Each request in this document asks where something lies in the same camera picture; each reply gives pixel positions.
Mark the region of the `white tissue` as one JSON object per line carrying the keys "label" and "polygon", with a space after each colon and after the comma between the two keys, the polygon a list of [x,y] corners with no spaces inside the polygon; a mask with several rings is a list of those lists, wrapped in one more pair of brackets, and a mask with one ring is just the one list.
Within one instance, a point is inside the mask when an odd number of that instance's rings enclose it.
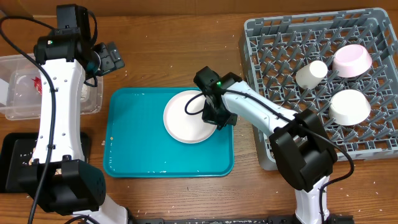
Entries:
{"label": "white tissue", "polygon": [[86,101],[89,98],[89,94],[90,94],[90,88],[86,84],[83,84],[82,89],[81,89],[80,100],[82,102]]}

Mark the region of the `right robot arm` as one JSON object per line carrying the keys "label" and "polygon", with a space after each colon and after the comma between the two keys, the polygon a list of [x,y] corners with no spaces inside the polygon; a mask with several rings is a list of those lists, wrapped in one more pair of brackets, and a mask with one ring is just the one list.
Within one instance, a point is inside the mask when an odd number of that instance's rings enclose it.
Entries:
{"label": "right robot arm", "polygon": [[241,116],[266,135],[278,171],[295,190],[293,223],[337,222],[327,209],[325,187],[337,155],[313,111],[298,113],[279,106],[233,73],[220,77],[204,67],[193,81],[206,98],[204,122],[222,129],[235,125]]}

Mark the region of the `small white plate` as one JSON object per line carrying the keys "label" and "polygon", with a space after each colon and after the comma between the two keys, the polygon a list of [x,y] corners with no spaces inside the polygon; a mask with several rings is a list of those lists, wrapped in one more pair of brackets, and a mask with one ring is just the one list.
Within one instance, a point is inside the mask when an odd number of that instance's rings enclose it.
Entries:
{"label": "small white plate", "polygon": [[332,70],[338,71],[338,76],[342,78],[357,77],[372,65],[368,50],[359,44],[346,45],[338,49],[333,56]]}

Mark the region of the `rice and peanuts food waste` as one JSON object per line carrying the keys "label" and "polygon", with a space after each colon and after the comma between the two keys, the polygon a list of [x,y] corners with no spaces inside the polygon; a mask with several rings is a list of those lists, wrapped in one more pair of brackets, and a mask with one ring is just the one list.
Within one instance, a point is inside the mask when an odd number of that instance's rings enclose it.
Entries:
{"label": "rice and peanuts food waste", "polygon": [[[27,165],[27,166],[31,166],[32,163],[33,163],[33,157],[31,157],[28,162],[23,162],[22,164],[23,165]],[[62,174],[61,168],[56,169],[55,175],[61,175],[61,174]]]}

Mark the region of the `large white plate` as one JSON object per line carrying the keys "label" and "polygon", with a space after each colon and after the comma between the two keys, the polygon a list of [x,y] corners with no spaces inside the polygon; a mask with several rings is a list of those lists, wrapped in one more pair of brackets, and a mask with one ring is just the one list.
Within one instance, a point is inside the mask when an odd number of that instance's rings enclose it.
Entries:
{"label": "large white plate", "polygon": [[166,104],[163,114],[164,126],[167,132],[176,140],[195,144],[208,139],[215,131],[214,124],[205,123],[202,113],[189,115],[185,106],[189,100],[201,92],[186,90],[173,96]]}

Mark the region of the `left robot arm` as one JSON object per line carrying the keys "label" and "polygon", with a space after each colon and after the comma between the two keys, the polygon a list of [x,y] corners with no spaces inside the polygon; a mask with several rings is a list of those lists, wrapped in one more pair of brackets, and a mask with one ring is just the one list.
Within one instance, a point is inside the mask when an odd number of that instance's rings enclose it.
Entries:
{"label": "left robot arm", "polygon": [[57,27],[39,38],[34,63],[42,82],[40,129],[32,163],[21,169],[20,186],[45,212],[92,223],[131,223],[127,208],[106,193],[101,170],[81,146],[81,92],[98,77],[123,68],[114,43],[97,43],[94,14],[76,4],[57,7]]}

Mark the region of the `white saucer bowl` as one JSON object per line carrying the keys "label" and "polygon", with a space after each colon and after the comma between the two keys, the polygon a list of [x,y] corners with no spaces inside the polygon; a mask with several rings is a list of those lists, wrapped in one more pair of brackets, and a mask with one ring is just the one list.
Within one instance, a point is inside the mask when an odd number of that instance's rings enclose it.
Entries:
{"label": "white saucer bowl", "polygon": [[371,112],[369,101],[358,90],[341,90],[330,100],[329,117],[336,124],[352,126],[364,121]]}

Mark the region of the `red snack wrapper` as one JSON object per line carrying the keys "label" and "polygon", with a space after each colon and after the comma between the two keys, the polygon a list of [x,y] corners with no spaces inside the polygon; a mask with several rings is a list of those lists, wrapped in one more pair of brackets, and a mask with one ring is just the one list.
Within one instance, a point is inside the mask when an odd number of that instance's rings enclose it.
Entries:
{"label": "red snack wrapper", "polygon": [[41,79],[39,77],[35,77],[32,79],[32,81],[34,82],[34,88],[40,93],[42,94],[42,82]]}

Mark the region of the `white upside-down cup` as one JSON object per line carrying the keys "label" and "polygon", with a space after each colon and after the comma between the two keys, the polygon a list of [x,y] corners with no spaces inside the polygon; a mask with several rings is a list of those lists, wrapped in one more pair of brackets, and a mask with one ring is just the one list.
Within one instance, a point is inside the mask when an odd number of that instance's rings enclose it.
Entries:
{"label": "white upside-down cup", "polygon": [[315,60],[297,71],[296,84],[303,89],[314,89],[327,75],[327,65]]}

